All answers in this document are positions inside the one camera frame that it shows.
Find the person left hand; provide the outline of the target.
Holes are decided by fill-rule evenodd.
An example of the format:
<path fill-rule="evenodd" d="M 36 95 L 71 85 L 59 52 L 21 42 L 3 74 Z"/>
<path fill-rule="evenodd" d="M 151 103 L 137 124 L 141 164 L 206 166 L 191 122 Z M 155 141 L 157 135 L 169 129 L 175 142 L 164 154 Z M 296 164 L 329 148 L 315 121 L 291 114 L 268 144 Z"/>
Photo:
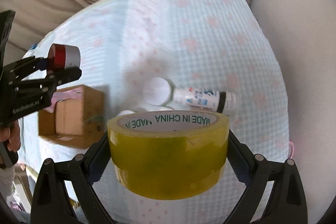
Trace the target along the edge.
<path fill-rule="evenodd" d="M 8 142 L 7 148 L 9 151 L 17 152 L 21 147 L 20 127 L 19 122 L 15 121 L 9 127 L 1 128 L 1 142 Z"/>

